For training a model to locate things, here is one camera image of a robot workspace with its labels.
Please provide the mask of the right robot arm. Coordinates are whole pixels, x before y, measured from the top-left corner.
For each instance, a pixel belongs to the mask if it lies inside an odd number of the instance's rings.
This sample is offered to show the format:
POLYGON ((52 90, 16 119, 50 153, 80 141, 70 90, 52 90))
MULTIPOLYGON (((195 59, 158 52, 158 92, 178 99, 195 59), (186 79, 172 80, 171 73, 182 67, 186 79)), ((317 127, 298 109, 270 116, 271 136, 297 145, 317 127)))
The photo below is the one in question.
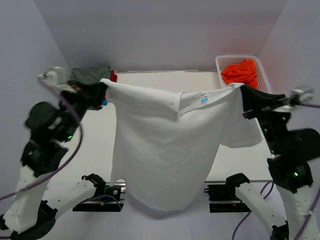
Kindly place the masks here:
POLYGON ((320 196, 313 194, 314 181, 309 161, 320 156, 320 135, 312 128, 287 128, 293 109, 312 106, 313 89, 300 86, 293 89, 290 96, 285 96, 264 93, 244 85, 241 93, 243 117, 258 121, 271 152, 267 159, 268 170, 281 196, 285 216, 278 214, 242 173, 226 179, 226 195, 245 204, 272 240, 319 239, 320 230, 314 210, 320 196))

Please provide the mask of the white t-shirt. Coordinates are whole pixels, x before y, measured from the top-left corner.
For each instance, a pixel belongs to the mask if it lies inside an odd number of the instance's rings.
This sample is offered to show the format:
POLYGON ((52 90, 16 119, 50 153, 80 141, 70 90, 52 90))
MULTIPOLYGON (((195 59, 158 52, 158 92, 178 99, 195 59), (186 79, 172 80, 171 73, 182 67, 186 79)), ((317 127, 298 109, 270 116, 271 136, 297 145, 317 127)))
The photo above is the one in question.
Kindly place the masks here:
POLYGON ((112 82, 115 106, 110 183, 124 180, 129 194, 150 209, 185 209, 207 179, 220 145, 262 141, 256 122, 243 117, 240 83, 198 92, 170 92, 112 82))

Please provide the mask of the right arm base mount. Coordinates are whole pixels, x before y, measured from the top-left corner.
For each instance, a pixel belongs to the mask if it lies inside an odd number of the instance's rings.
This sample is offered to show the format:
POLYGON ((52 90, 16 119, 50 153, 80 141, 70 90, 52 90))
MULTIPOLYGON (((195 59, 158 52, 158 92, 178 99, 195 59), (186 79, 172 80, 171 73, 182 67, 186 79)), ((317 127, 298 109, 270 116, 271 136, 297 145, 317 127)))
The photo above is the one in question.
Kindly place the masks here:
POLYGON ((209 184, 203 190, 208 194, 210 213, 248 213, 250 209, 236 196, 232 196, 225 184, 209 184))

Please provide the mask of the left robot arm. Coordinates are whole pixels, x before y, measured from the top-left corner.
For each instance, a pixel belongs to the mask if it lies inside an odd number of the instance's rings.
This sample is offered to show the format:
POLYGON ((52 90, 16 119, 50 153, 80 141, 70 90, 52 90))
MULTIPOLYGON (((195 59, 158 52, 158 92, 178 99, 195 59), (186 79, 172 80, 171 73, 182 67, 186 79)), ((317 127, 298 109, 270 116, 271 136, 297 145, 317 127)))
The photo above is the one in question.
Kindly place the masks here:
POLYGON ((61 171, 69 142, 88 110, 102 108, 107 86, 104 83, 74 83, 62 91, 59 106, 42 101, 34 105, 25 121, 30 139, 20 159, 17 189, 11 194, 9 210, 0 217, 0 228, 10 230, 12 240, 44 237, 66 211, 89 200, 105 196, 106 182, 97 174, 85 175, 74 188, 52 200, 43 196, 50 179, 61 171))

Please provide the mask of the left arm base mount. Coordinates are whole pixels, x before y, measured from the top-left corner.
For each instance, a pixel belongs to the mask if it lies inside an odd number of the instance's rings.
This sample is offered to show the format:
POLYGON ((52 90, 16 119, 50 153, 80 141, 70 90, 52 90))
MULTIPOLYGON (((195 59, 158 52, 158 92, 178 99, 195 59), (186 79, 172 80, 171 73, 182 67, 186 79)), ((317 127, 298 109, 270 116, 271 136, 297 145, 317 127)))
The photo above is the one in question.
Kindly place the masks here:
POLYGON ((94 196, 87 201, 77 204, 73 212, 90 213, 119 213, 121 212, 126 197, 126 184, 124 182, 116 183, 110 186, 97 189, 94 196))

